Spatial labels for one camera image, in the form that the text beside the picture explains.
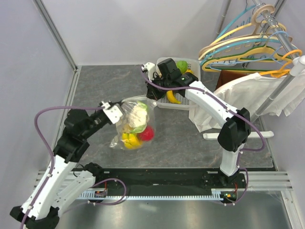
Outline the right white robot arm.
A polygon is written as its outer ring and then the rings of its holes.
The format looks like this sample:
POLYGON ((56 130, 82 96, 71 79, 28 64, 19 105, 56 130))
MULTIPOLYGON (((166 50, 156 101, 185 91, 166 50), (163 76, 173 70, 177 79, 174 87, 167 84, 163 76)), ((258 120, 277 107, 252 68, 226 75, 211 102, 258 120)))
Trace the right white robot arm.
POLYGON ((220 165, 222 172, 218 182, 228 188, 235 183, 234 174, 238 171, 239 152, 251 132, 250 113, 225 103, 208 90, 191 72, 182 73, 172 58, 155 65, 148 62, 141 66, 146 75, 147 94, 150 99, 158 101, 167 91, 176 91, 181 96, 194 102, 206 111, 220 126, 217 141, 223 155, 220 165))

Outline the clear polka dot zip bag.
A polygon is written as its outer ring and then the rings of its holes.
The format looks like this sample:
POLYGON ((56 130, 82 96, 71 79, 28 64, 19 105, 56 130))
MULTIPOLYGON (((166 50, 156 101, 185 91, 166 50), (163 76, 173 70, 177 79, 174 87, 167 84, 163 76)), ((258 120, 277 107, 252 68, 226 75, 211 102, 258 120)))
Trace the clear polka dot zip bag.
POLYGON ((113 137, 110 148, 137 150, 148 147, 155 138, 155 100, 144 95, 123 99, 123 116, 116 123, 117 135, 113 137))

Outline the red apple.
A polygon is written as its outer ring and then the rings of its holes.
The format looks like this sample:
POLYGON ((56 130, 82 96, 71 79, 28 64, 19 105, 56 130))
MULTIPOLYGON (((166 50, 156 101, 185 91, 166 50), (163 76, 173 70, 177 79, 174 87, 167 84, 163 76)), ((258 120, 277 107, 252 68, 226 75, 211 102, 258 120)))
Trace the red apple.
POLYGON ((142 141, 151 141, 154 138, 154 129, 151 126, 147 126, 143 132, 138 134, 138 137, 142 141))

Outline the white cauliflower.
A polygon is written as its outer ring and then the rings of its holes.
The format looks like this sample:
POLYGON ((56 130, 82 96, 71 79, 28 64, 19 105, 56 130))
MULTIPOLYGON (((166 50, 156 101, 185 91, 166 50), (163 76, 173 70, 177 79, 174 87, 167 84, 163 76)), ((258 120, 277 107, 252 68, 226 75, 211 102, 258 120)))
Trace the white cauliflower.
POLYGON ((148 106, 143 102, 137 101, 127 114, 127 120, 131 133, 143 132, 149 121, 148 106))

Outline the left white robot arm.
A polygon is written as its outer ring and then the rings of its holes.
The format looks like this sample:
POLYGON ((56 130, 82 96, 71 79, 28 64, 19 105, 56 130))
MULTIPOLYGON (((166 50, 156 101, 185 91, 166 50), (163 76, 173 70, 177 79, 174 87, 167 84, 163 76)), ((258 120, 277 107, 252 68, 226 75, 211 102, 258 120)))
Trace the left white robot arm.
POLYGON ((51 161, 42 179, 21 205, 13 207, 10 215, 21 228, 54 229, 68 207, 90 187, 101 187, 105 177, 101 167, 89 163, 65 189, 60 190, 67 175, 76 167, 89 148, 88 138, 107 124, 117 123, 122 113, 115 105, 101 107, 58 106, 67 109, 62 136, 54 149, 47 145, 51 161))

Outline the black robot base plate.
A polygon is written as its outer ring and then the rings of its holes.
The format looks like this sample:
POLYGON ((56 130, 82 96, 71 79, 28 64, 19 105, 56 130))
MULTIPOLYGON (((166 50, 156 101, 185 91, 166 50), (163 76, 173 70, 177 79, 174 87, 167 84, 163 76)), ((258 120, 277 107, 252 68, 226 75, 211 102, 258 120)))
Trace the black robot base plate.
POLYGON ((182 186, 241 190, 246 178, 237 171, 226 177, 218 169, 207 168, 104 168, 94 169, 94 188, 114 188, 127 194, 130 187, 182 186))

